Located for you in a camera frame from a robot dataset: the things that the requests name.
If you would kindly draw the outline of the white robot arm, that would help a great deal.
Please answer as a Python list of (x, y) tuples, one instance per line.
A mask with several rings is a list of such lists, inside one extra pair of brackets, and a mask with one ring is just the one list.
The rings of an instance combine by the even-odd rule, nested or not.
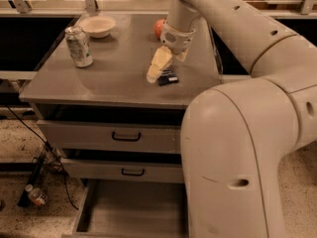
[(196, 96), (180, 132), (189, 238), (286, 238), (277, 169), (315, 141), (316, 48), (243, 0), (173, 0), (150, 83), (204, 18), (249, 74)]

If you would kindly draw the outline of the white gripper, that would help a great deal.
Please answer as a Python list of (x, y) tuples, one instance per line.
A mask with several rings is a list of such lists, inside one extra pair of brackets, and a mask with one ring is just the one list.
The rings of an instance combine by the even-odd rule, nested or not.
[(188, 48), (191, 45), (192, 39), (196, 30), (182, 32), (170, 26), (168, 22), (164, 22), (160, 41), (165, 47), (157, 49), (147, 72), (147, 81), (155, 83), (161, 76), (162, 71), (169, 67), (172, 63), (172, 54), (176, 58), (184, 62), (188, 54)]

